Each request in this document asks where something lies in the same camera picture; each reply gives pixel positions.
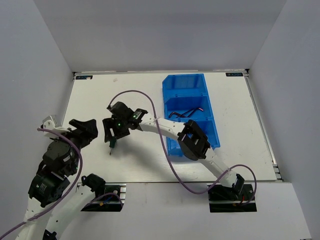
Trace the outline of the green stubby screwdriver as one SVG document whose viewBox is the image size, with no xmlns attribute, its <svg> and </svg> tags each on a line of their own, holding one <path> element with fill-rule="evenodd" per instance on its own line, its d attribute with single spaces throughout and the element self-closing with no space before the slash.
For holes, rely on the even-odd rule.
<svg viewBox="0 0 320 240">
<path fill-rule="evenodd" d="M 117 138 L 115 136 L 112 136 L 109 141 L 109 155 L 111 155 L 116 148 L 117 145 Z"/>
</svg>

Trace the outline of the large dark hex key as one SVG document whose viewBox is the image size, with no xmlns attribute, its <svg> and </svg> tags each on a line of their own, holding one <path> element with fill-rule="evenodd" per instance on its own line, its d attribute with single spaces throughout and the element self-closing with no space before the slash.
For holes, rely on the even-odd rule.
<svg viewBox="0 0 320 240">
<path fill-rule="evenodd" d="M 168 118 L 172 118 L 173 116 L 175 116 L 176 118 L 186 118 L 186 116 L 184 114 L 180 114 L 178 112 L 171 112 L 168 116 Z"/>
</svg>

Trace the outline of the long dark hex key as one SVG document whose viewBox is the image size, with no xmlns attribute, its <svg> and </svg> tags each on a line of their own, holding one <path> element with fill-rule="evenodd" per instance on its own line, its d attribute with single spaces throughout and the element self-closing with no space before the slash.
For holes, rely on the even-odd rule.
<svg viewBox="0 0 320 240">
<path fill-rule="evenodd" d="M 204 110 L 203 110 L 202 108 L 200 108 L 200 107 L 197 107 L 197 108 L 194 108 L 194 109 L 191 109 L 191 110 L 188 110 L 188 111 L 182 113 L 182 114 L 180 115 L 180 117 L 181 117 L 181 118 L 189 118 L 189 117 L 191 117 L 196 111 L 201 111 L 201 112 L 203 112 Z"/>
</svg>

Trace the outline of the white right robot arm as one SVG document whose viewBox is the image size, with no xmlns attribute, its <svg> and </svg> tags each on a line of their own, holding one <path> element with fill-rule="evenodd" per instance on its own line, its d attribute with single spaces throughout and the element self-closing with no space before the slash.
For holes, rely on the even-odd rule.
<svg viewBox="0 0 320 240">
<path fill-rule="evenodd" d="M 130 130 L 156 133 L 177 141 L 182 154 L 205 166 L 224 187 L 226 195 L 236 200 L 244 193 L 244 178 L 217 159 L 208 137 L 194 120 L 174 122 L 164 118 L 156 118 L 146 110 L 138 108 L 133 111 L 123 102 L 109 105 L 110 118 L 102 120 L 104 141 L 112 142 L 130 134 Z"/>
</svg>

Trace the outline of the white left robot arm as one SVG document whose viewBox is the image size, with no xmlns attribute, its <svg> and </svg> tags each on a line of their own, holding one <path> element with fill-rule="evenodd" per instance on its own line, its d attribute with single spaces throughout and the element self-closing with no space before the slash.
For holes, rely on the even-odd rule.
<svg viewBox="0 0 320 240">
<path fill-rule="evenodd" d="M 88 146 L 98 136 L 95 119 L 79 121 L 72 119 L 73 128 L 64 128 L 54 116 L 48 116 L 38 131 L 52 139 L 38 166 L 28 190 L 28 208 L 23 222 L 19 225 L 18 240 L 40 240 L 46 231 L 50 214 L 76 185 L 70 183 L 69 176 L 81 180 L 89 187 L 88 193 L 99 200 L 105 196 L 105 181 L 95 175 L 82 177 L 83 157 L 81 149 Z"/>
</svg>

